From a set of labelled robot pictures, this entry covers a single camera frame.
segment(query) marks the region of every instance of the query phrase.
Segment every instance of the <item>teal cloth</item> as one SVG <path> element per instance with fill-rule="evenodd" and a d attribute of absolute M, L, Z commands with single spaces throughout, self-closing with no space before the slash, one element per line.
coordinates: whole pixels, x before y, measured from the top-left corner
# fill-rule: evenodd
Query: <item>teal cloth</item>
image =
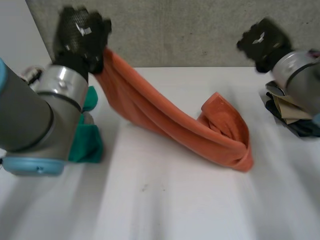
<path fill-rule="evenodd" d="M 92 110 L 97 102 L 97 92 L 91 86 L 86 95 L 83 109 Z M 74 163 L 99 163 L 104 148 L 99 129 L 94 124 L 84 124 L 84 121 L 84 115 L 81 114 L 68 160 Z"/>
<path fill-rule="evenodd" d="M 88 112 L 94 109 L 98 103 L 98 94 L 97 91 L 93 86 L 88 88 L 88 92 L 86 93 L 84 105 L 83 105 L 83 112 Z"/>

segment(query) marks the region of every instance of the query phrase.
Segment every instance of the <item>orange cloth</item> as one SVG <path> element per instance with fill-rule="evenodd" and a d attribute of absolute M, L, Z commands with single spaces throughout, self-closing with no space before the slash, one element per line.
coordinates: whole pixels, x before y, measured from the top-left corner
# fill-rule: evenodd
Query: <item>orange cloth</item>
<path fill-rule="evenodd" d="M 110 106 L 135 125 L 174 139 L 222 166 L 243 172 L 253 166 L 248 127 L 219 93 L 203 104 L 195 120 L 109 49 L 104 51 L 104 69 L 95 77 Z"/>

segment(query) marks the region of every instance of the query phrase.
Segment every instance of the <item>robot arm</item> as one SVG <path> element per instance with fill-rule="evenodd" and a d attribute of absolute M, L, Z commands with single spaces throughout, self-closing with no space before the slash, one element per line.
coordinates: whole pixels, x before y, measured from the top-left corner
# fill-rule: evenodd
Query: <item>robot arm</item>
<path fill-rule="evenodd" d="M 253 25 L 237 43 L 255 61 L 258 72 L 272 72 L 275 82 L 320 126 L 320 64 L 307 51 L 295 51 L 288 37 L 269 19 Z"/>
<path fill-rule="evenodd" d="M 103 68 L 111 21 L 66 7 L 54 43 L 55 61 L 34 92 L 0 61 L 2 165 L 16 175 L 61 174 L 88 90 L 88 73 Z"/>

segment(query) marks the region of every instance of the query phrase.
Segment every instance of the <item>silver metal cylinder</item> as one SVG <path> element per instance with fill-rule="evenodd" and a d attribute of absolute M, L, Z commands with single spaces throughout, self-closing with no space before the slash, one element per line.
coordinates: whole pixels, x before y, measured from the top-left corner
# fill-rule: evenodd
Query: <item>silver metal cylinder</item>
<path fill-rule="evenodd" d="M 275 82 L 286 89 L 289 78 L 300 68 L 315 63 L 315 59 L 306 51 L 293 51 L 281 58 L 272 70 Z"/>
<path fill-rule="evenodd" d="M 88 91 L 87 81 L 76 71 L 60 65 L 51 65 L 42 74 L 36 92 L 40 95 L 64 97 L 81 111 Z"/>
<path fill-rule="evenodd" d="M 51 127 L 53 114 L 41 99 L 8 66 L 0 92 L 0 148 L 17 151 L 40 141 Z"/>
<path fill-rule="evenodd" d="M 311 65 L 295 75 L 286 90 L 311 116 L 320 114 L 320 64 Z"/>

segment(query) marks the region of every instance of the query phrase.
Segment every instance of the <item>gray concrete wall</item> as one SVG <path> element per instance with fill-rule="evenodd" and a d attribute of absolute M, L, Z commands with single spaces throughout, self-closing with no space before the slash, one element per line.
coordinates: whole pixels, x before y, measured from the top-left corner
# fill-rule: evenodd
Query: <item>gray concrete wall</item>
<path fill-rule="evenodd" d="M 296 48 L 320 49 L 320 0 L 26 0 L 51 52 L 58 11 L 84 5 L 110 17 L 109 46 L 134 67 L 251 66 L 236 43 L 265 16 Z"/>

